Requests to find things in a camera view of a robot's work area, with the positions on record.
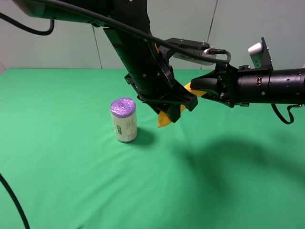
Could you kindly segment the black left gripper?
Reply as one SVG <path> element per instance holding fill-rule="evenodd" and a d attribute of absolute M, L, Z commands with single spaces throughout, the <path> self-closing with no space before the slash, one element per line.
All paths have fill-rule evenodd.
<path fill-rule="evenodd" d="M 134 88 L 138 99 L 157 114 L 165 112 L 173 123 L 181 117 L 181 105 L 190 112 L 198 105 L 197 96 L 176 81 L 172 67 L 128 67 L 127 71 L 125 80 Z"/>

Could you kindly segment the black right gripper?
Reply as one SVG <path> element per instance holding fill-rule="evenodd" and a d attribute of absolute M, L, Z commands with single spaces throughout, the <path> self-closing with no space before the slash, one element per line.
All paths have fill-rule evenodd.
<path fill-rule="evenodd" d="M 230 64 L 216 64 L 214 71 L 192 79 L 190 88 L 197 91 L 217 91 L 219 94 L 206 92 L 201 98 L 224 104 L 230 108 L 236 105 L 249 107 L 249 103 L 242 103 L 237 99 L 238 77 L 239 68 Z"/>

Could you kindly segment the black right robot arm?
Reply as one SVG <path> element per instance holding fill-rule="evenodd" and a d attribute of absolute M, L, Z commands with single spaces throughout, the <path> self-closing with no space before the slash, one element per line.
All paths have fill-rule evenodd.
<path fill-rule="evenodd" d="M 190 88 L 204 91 L 203 98 L 230 108 L 249 104 L 304 104 L 305 70 L 274 70 L 266 65 L 251 69 L 216 65 L 215 70 L 191 80 Z"/>

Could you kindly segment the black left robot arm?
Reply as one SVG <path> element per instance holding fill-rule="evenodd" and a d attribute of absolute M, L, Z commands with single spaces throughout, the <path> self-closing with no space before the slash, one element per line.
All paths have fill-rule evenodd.
<path fill-rule="evenodd" d="M 159 50 L 176 46 L 150 31 L 147 1 L 137 0 L 18 0 L 16 5 L 34 18 L 88 23 L 103 28 L 127 70 L 126 82 L 138 99 L 156 113 L 176 122 L 182 109 L 192 111 L 197 97 L 174 77 L 168 58 Z"/>

